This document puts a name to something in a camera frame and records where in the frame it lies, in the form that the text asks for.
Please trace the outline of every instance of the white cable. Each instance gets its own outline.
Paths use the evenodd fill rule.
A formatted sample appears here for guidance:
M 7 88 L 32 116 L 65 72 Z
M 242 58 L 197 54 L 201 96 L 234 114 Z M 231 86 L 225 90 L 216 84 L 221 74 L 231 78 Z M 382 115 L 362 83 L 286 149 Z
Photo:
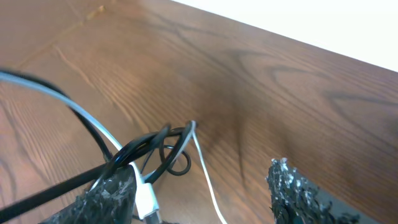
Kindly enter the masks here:
M 216 213 L 217 213 L 217 215 L 218 215 L 218 218 L 220 219 L 220 221 L 221 221 L 222 224 L 228 224 L 228 223 L 226 222 L 226 220 L 225 220 L 223 214 L 221 214 L 220 208 L 218 208 L 218 204 L 217 204 L 217 201 L 216 201 L 216 197 L 214 196 L 213 186 L 211 185 L 211 182 L 210 182 L 209 173 L 207 172 L 205 160 L 203 159 L 203 155 L 202 155 L 201 150 L 200 150 L 200 145 L 199 145 L 199 142 L 198 142 L 198 138 L 197 138 L 196 132 L 193 132 L 192 138 L 193 138 L 193 141 L 195 142 L 195 145 L 196 145 L 196 147 L 197 147 L 197 149 L 198 149 L 198 153 L 199 153 L 199 157 L 200 157 L 201 166 L 202 166 L 202 168 L 203 168 L 203 172 L 205 173 L 205 177 L 206 177 L 206 180 L 207 180 L 207 184 L 208 184 L 209 190 L 210 190 L 211 200 L 213 201 L 213 205 L 214 205 L 214 208 L 215 208 Z
M 4 72 L 0 72 L 0 80 L 7 81 L 9 83 L 13 83 L 13 84 L 16 84 L 16 85 L 24 86 L 24 87 L 27 87 L 27 88 L 30 88 L 30 89 L 33 89 L 33 90 L 36 90 L 36 91 L 40 91 L 42 93 L 48 94 L 48 95 L 50 95 L 50 96 L 52 96 L 52 97 L 64 102 L 70 108 L 74 109 L 76 112 L 80 113 L 83 117 L 85 117 L 99 131 L 101 131 L 105 135 L 105 137 L 107 137 L 111 141 L 111 143 L 115 146 L 115 148 L 117 150 L 120 151 L 120 149 L 122 148 L 122 145 L 120 145 L 120 143 L 112 136 L 112 134 L 99 121 L 97 121 L 92 115 L 90 115 L 87 111 L 85 111 L 81 106 L 79 106 L 77 103 L 75 103 L 71 99 L 67 98 L 66 96 L 63 96 L 60 93 L 58 93 L 58 92 L 56 92 L 54 90 L 51 90 L 50 88 L 47 88 L 46 86 L 40 85 L 38 83 L 29 81 L 29 80 L 26 80 L 24 78 L 19 78 L 19 77 L 16 77 L 14 75 L 10 75 L 10 74 L 4 73 Z M 209 186 L 211 200 L 213 201 L 213 205 L 214 205 L 214 208 L 215 208 L 216 213 L 218 215 L 218 218 L 220 219 L 222 224 L 227 224 L 226 220 L 224 219 L 223 215 L 220 212 L 220 209 L 218 208 L 216 197 L 215 197 L 214 191 L 213 191 L 213 186 L 211 185 L 210 178 L 209 178 L 209 175 L 208 175 L 208 172 L 207 172 L 207 168 L 206 168 L 206 165 L 205 165 L 205 160 L 203 159 L 203 155 L 201 153 L 200 145 L 199 145 L 199 142 L 198 142 L 198 139 L 197 139 L 197 135 L 196 135 L 196 132 L 195 132 L 196 122 L 192 121 L 192 124 L 193 124 L 193 128 L 192 128 L 192 131 L 189 133 L 189 135 L 192 135 L 192 138 L 193 138 L 193 140 L 195 142 L 195 145 L 196 145 L 196 147 L 198 149 L 200 162 L 201 162 L 201 165 L 202 165 L 202 168 L 203 168 L 203 172 L 205 173 L 207 184 Z M 178 155 L 183 151 L 183 149 L 187 145 L 187 142 L 188 141 L 184 142 L 183 147 L 181 147 L 181 150 L 178 152 Z M 137 190 L 138 190 L 138 186 L 139 185 L 143 185 L 144 181 L 143 181 L 143 179 L 141 177 L 141 174 L 139 173 L 139 169 L 138 169 L 136 163 L 133 161 L 133 162 L 130 163 L 130 165 L 132 165 L 133 169 L 134 169 L 134 174 L 136 176 L 136 181 L 137 181 Z
M 99 131 L 101 131 L 105 137 L 107 137 L 111 143 L 115 146 L 117 150 L 120 151 L 122 148 L 122 145 L 112 136 L 112 134 L 99 122 L 97 121 L 92 115 L 90 115 L 87 111 L 85 111 L 81 106 L 79 106 L 77 103 L 72 101 L 71 99 L 67 98 L 66 96 L 63 96 L 62 94 L 59 94 L 58 92 L 51 90 L 50 88 L 47 88 L 46 86 L 40 85 L 36 82 L 32 82 L 29 80 L 26 80 L 24 78 L 19 78 L 14 75 L 10 75 L 5 72 L 0 72 L 0 80 L 7 81 L 9 83 L 13 83 L 16 85 L 24 86 L 33 90 L 40 91 L 42 93 L 45 93 L 47 95 L 50 95 L 62 102 L 64 102 L 66 105 L 68 105 L 70 108 L 74 109 L 76 112 L 80 113 L 83 117 L 85 117 L 91 124 L 93 124 Z M 137 181 L 137 186 L 143 184 L 143 180 L 141 177 L 141 174 L 139 173 L 139 169 L 136 165 L 136 163 L 133 161 L 130 163 L 134 169 L 134 174 L 136 176 L 136 181 Z

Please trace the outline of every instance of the white wall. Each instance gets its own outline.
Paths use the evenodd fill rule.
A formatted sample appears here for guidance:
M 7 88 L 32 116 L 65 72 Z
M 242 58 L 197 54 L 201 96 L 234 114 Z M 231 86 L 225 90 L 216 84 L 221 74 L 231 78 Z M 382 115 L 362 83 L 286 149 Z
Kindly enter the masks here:
M 398 72 L 398 1 L 174 1 Z

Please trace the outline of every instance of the cable plug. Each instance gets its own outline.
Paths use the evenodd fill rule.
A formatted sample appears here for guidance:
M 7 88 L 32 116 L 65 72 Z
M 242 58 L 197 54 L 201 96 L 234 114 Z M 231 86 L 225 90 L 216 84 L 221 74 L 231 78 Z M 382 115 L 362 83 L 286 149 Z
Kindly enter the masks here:
M 136 206 L 138 217 L 141 220 L 145 220 L 149 216 L 153 217 L 159 211 L 159 204 L 157 203 L 152 184 L 137 184 Z M 158 217 L 159 223 L 161 223 L 160 217 L 158 215 L 155 217 Z
M 145 224 L 164 224 L 165 222 L 162 222 L 162 220 L 160 219 L 160 215 L 159 215 L 159 211 L 158 211 L 158 212 L 152 213 L 152 214 L 148 215 L 147 217 L 145 217 L 144 223 Z

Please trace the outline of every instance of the wooden table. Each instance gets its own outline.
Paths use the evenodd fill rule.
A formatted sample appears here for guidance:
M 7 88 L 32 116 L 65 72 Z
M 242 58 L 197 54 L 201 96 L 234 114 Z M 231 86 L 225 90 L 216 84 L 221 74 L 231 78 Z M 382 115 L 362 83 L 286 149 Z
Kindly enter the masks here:
M 398 220 L 395 72 L 170 1 L 3 0 L 0 28 L 1 65 L 60 86 L 122 144 L 197 120 L 229 223 L 273 223 L 264 178 L 281 157 L 376 220 Z M 103 163 L 57 100 L 1 83 L 0 118 L 0 206 Z M 187 175 L 155 184 L 161 215 L 218 223 L 188 153 Z M 11 223 L 37 223 L 81 190 Z

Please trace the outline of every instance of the rough black surface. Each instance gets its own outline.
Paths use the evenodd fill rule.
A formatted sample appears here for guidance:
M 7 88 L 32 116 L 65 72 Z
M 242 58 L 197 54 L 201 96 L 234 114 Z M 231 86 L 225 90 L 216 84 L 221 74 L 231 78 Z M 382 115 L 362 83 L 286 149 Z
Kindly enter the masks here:
M 42 223 L 131 223 L 136 183 L 132 167 L 123 167 L 91 191 Z
M 359 215 L 332 214 L 332 202 L 318 199 L 319 188 L 287 167 L 287 159 L 272 160 L 267 182 L 276 224 L 355 224 Z

